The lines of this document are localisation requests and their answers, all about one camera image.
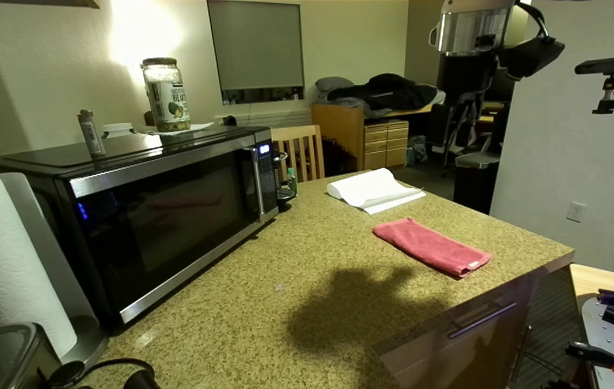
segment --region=countertop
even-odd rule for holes
[[[159,387],[394,387],[379,357],[402,333],[573,256],[435,194],[370,217],[324,194],[326,181],[299,184],[290,213],[113,337],[104,360],[145,360]],[[492,259],[459,281],[372,235],[406,217]]]
[[[583,265],[570,265],[570,279],[577,306],[598,294],[598,290],[614,290],[614,272]]]

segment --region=stainless steel microwave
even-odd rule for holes
[[[277,215],[271,132],[209,127],[0,159],[29,178],[108,333],[171,297]]]

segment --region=microwave handle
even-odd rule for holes
[[[262,171],[260,171],[257,147],[250,147],[250,167],[253,167],[253,171],[256,171],[260,218],[263,218],[266,210],[263,210]]]

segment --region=cabinet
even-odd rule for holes
[[[384,121],[365,126],[365,170],[406,165],[408,123]]]
[[[320,126],[322,138],[335,141],[354,159],[356,171],[406,165],[408,123],[396,114],[368,123],[360,109],[313,104],[312,120]]]
[[[506,387],[526,337],[527,306],[543,275],[535,271],[449,310],[381,362],[398,387]]]

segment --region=chair back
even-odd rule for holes
[[[286,170],[295,167],[299,181],[312,181],[324,178],[324,151],[320,126],[295,126],[295,127],[273,127],[271,138],[282,159],[282,181],[286,179]]]

